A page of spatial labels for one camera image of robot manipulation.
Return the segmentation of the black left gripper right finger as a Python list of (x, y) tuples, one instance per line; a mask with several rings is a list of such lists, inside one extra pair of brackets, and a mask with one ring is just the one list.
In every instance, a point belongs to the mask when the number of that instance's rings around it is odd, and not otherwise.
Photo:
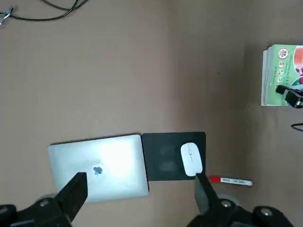
[(220, 198), (205, 174), (196, 174), (195, 200), (200, 214), (189, 222), (190, 227), (290, 226), (289, 219), (273, 207), (256, 206), (249, 212), (228, 198)]

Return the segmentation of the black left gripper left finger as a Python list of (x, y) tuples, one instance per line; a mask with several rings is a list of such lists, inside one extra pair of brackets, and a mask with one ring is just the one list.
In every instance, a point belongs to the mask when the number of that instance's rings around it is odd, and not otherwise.
[(2, 227), (71, 227), (88, 197), (87, 174), (78, 172), (53, 198), (37, 200), (23, 210), (1, 204)]

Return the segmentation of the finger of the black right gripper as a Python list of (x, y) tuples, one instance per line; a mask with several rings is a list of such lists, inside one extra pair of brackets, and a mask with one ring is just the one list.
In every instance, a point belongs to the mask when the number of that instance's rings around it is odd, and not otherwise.
[(276, 93), (285, 95), (285, 101), (293, 108), (301, 109), (303, 107), (303, 91), (290, 88), (284, 85), (278, 85)]

